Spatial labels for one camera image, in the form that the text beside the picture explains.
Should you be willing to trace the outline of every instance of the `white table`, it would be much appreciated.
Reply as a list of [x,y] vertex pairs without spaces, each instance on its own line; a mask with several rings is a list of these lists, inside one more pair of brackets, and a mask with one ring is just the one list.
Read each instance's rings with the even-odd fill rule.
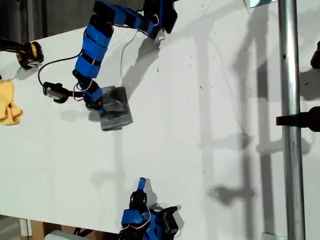
[[[0,73],[12,79],[14,101],[24,111],[20,124],[0,127],[0,214],[116,233],[145,177],[150,205],[181,206],[181,239],[286,235],[282,129],[276,126],[278,6],[245,9],[232,0],[175,6],[173,33],[137,63],[145,36],[138,33],[124,49],[135,31],[114,31],[97,82],[127,88],[134,123],[122,131],[102,132],[81,102],[54,103],[36,74],[16,74],[15,55],[0,53]],[[318,0],[298,1],[302,72],[310,70],[320,40],[319,12]],[[41,39],[45,62],[76,55],[83,31]],[[42,80],[71,89],[75,61],[46,67]],[[302,76],[307,111],[320,105],[320,76]],[[319,228],[320,138],[308,129],[302,137],[308,238]]]

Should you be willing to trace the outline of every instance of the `gray wall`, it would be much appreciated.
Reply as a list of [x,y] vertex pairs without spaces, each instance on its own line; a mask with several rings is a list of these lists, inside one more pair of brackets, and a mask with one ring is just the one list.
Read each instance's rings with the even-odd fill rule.
[[[144,0],[107,0],[111,4],[141,9]],[[82,28],[93,14],[95,0],[47,0],[47,32],[49,36]]]

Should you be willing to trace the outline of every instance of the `cable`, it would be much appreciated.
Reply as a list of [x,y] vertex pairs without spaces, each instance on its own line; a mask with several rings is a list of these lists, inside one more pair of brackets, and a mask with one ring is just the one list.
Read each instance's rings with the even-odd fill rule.
[[136,230],[144,228],[144,227],[150,222],[150,220],[151,220],[151,212],[150,212],[150,209],[149,209],[149,205],[146,204],[146,207],[147,207],[148,212],[149,212],[149,219],[148,219],[148,221],[146,221],[142,226],[139,226],[139,227],[134,227],[134,226],[131,226],[130,224],[128,224],[128,226],[126,226],[126,227],[124,227],[124,228],[121,228],[121,231],[122,231],[122,230],[126,230],[126,229],[128,229],[129,227],[132,227],[132,228],[134,228],[134,229],[136,229]]
[[142,229],[144,226],[146,226],[146,225],[150,222],[150,220],[151,220],[151,213],[150,213],[149,205],[146,204],[146,207],[148,208],[148,212],[149,212],[149,219],[148,219],[148,221],[146,221],[145,224],[143,224],[142,226],[139,226],[139,227],[131,226],[131,227],[133,227],[134,229]]
[[154,26],[157,26],[157,25],[159,24],[159,17],[158,17],[157,14],[153,14],[153,15],[156,16],[156,19],[157,19],[157,21],[158,21]]
[[[87,28],[86,28],[86,29],[84,30],[84,32],[83,32],[83,38],[85,38],[86,32],[87,32]],[[50,64],[54,64],[54,63],[58,63],[58,62],[66,61],[66,60],[75,59],[75,58],[79,57],[79,56],[82,54],[82,52],[83,52],[83,50],[81,49],[81,51],[80,51],[77,55],[75,55],[75,56],[58,59],[58,60],[51,61],[51,62],[48,62],[48,63],[46,63],[45,65],[43,65],[43,66],[39,69],[39,71],[38,71],[38,81],[39,81],[39,83],[41,84],[41,86],[42,86],[42,87],[44,86],[44,84],[43,84],[43,83],[41,82],[41,80],[40,80],[40,72],[42,71],[42,69],[44,69],[46,66],[48,66],[48,65],[50,65]]]
[[81,92],[87,91],[87,90],[91,87],[91,84],[92,84],[93,81],[94,81],[94,80],[91,79],[91,82],[90,82],[89,86],[88,86],[85,90],[79,89],[79,87],[78,87],[78,84],[79,84],[79,83],[77,82],[77,83],[73,86],[73,91],[72,91],[72,97],[73,97],[73,99],[76,100],[77,102],[83,101],[83,100],[84,100],[83,98],[81,98],[81,99],[79,99],[79,100],[76,99],[76,97],[75,97],[76,88],[77,88],[78,90],[80,90],[80,91],[77,91],[77,93],[81,93]]

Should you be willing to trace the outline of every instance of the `metal pole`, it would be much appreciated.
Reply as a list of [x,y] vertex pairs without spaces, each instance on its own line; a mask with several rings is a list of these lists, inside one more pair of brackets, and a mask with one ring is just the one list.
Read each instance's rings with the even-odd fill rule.
[[[296,0],[279,0],[282,115],[300,112]],[[288,240],[305,240],[301,129],[283,127],[283,158]]]

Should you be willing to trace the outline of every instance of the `robotic arm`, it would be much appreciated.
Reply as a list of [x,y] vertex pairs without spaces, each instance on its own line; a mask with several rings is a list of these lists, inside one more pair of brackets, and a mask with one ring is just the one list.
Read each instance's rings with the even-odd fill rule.
[[178,207],[149,209],[145,184],[146,179],[141,177],[137,190],[131,194],[129,209],[122,215],[119,240],[173,240],[179,230],[173,216]]
[[170,34],[178,17],[174,9],[175,1],[145,0],[144,15],[124,6],[108,4],[102,0],[96,1],[93,8],[96,14],[91,16],[85,30],[82,50],[72,72],[77,79],[76,86],[81,91],[69,91],[63,88],[61,83],[45,82],[43,93],[60,104],[66,102],[68,97],[83,98],[88,108],[103,115],[106,112],[104,93],[93,79],[98,76],[114,32],[114,26],[136,29],[151,39],[155,39],[161,29]]

